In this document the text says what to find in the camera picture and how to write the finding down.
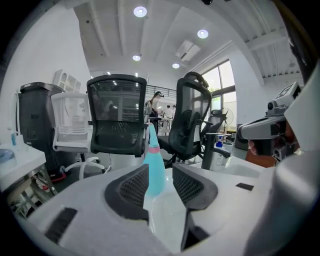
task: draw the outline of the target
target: black trash bin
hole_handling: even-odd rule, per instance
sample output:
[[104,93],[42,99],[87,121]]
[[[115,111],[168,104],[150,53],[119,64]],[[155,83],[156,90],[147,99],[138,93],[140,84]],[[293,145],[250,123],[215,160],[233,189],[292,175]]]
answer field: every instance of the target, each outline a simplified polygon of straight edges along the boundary
[[55,116],[51,96],[65,92],[44,82],[21,86],[19,93],[20,131],[24,142],[44,152],[45,167],[53,182],[66,177],[65,167],[75,161],[76,153],[53,150]]

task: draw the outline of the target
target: plastic bottle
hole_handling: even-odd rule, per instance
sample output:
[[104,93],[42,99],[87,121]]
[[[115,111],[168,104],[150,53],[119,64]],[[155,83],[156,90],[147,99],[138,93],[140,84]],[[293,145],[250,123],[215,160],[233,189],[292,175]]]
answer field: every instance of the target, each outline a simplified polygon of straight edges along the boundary
[[10,131],[10,136],[11,136],[12,145],[13,145],[13,146],[16,146],[16,145],[17,145],[16,132],[13,131],[11,128],[8,128],[8,130]]
[[154,125],[149,124],[150,141],[144,164],[149,164],[149,187],[146,191],[148,196],[159,195],[165,187],[165,164],[160,154],[160,146]]
[[[217,136],[216,138],[216,144],[214,145],[214,147],[216,149],[222,149],[222,150],[226,150],[226,148],[223,146],[223,141],[222,141],[222,136]],[[221,169],[225,168],[225,158],[222,154],[219,154],[217,152],[214,152],[213,154],[213,159],[211,162],[211,166],[210,166],[210,171],[220,171]]]

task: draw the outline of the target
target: ceiling light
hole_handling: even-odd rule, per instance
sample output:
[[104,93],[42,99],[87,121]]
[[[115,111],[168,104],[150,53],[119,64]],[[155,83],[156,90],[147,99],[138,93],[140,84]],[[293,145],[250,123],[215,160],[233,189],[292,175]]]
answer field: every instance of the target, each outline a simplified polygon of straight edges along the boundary
[[178,69],[178,68],[180,67],[180,65],[179,65],[178,63],[173,63],[172,67],[173,67],[174,69]]
[[139,55],[133,55],[132,56],[132,59],[136,62],[140,61],[141,60],[141,57]]
[[143,6],[138,6],[134,8],[133,13],[135,16],[142,18],[147,15],[147,9],[144,8]]
[[205,39],[209,36],[208,31],[206,31],[205,29],[201,29],[198,31],[198,37]]

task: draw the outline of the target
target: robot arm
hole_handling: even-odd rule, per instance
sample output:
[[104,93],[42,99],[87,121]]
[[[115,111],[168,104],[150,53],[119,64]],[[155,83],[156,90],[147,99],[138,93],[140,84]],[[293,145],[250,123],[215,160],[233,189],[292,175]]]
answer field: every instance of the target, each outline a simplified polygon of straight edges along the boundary
[[284,88],[267,104],[265,117],[243,124],[237,136],[240,139],[252,140],[258,155],[273,156],[277,161],[294,153],[296,142],[286,138],[287,121],[285,111],[298,97],[301,88],[297,82]]

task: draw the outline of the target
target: chair headrest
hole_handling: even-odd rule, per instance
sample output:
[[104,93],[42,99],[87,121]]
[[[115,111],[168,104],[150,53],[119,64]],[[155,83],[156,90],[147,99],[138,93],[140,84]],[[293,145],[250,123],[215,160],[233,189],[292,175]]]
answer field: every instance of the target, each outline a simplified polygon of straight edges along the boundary
[[185,76],[183,78],[186,79],[190,79],[190,80],[197,80],[199,85],[205,87],[205,88],[209,88],[209,84],[207,83],[207,81],[202,77],[202,75],[200,75],[197,72],[188,72],[187,74],[185,74]]
[[211,115],[222,115],[222,110],[221,109],[214,109],[210,113]]

